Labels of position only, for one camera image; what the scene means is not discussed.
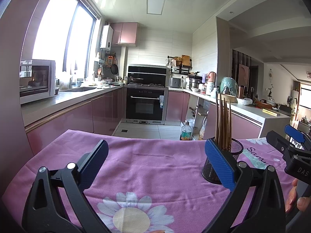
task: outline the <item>white microwave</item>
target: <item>white microwave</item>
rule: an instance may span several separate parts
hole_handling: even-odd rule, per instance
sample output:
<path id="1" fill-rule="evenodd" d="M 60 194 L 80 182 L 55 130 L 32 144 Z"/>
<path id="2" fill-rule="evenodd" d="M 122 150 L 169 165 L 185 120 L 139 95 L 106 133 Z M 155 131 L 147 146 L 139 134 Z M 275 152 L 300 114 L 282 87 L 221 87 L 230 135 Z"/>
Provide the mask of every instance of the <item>white microwave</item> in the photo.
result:
<path id="1" fill-rule="evenodd" d="M 21 104 L 55 95 L 54 60 L 23 60 L 20 64 Z"/>

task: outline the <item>hand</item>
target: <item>hand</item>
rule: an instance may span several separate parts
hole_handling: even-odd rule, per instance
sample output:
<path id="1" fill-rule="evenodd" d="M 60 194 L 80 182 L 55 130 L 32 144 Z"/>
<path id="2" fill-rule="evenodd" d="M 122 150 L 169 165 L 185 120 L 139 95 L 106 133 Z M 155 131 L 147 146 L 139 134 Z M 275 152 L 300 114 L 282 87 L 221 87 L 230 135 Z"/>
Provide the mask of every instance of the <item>hand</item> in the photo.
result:
<path id="1" fill-rule="evenodd" d="M 293 188 L 291 189 L 288 199 L 285 203 L 285 212 L 289 212 L 293 208 L 293 202 L 297 199 L 297 192 L 296 192 L 296 187 L 297 187 L 298 179 L 294 179 L 292 182 Z M 297 201 L 297 208 L 300 211 L 305 211 L 311 201 L 311 198 L 309 197 L 300 197 Z"/>

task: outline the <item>pen holder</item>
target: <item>pen holder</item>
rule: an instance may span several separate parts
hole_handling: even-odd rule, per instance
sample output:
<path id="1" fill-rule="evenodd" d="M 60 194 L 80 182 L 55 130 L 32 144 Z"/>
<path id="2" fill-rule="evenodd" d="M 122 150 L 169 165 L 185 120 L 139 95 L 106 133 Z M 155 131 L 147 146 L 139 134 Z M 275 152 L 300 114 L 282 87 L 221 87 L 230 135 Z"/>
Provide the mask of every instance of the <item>pen holder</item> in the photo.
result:
<path id="1" fill-rule="evenodd" d="M 235 160 L 238 159 L 239 155 L 243 152 L 243 145 L 235 140 L 231 139 L 231 147 L 230 147 L 230 153 L 233 156 Z M 212 167 L 212 164 L 210 163 L 209 159 L 206 158 L 205 164 L 202 169 L 202 176 L 204 179 L 206 179 L 208 182 L 213 184 L 221 184 L 214 168 Z"/>

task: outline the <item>metal screw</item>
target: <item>metal screw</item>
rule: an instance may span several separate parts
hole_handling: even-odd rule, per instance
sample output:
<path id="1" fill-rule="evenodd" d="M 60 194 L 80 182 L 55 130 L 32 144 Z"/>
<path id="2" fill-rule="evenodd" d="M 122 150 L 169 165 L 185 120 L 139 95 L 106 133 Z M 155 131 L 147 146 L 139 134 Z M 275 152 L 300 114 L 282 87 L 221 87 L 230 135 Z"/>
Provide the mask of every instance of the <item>metal screw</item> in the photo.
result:
<path id="1" fill-rule="evenodd" d="M 246 164 L 244 161 L 240 161 L 240 162 L 238 163 L 238 166 L 239 166 L 240 168 L 245 168 L 245 167 L 247 166 L 247 164 Z"/>
<path id="2" fill-rule="evenodd" d="M 270 172 L 274 172 L 274 171 L 275 171 L 275 168 L 274 168 L 273 166 L 268 166 L 268 170 L 269 170 Z"/>
<path id="3" fill-rule="evenodd" d="M 43 167 L 40 167 L 39 172 L 45 172 L 45 170 L 46 170 L 46 167 L 43 166 Z"/>
<path id="4" fill-rule="evenodd" d="M 69 164 L 67 165 L 67 168 L 68 168 L 68 169 L 74 169 L 75 167 L 76 167 L 76 164 L 73 163 L 73 162 L 71 162 L 71 163 L 69 163 Z"/>

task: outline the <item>white tile floor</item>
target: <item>white tile floor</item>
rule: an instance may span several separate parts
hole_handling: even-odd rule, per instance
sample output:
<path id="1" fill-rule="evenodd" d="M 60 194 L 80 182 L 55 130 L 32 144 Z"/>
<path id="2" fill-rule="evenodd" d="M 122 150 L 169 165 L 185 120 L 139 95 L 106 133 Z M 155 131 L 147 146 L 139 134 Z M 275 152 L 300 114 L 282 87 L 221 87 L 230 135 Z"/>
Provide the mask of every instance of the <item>white tile floor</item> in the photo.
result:
<path id="1" fill-rule="evenodd" d="M 149 138 L 179 140 L 180 126 L 121 123 L 114 136 L 128 138 Z"/>

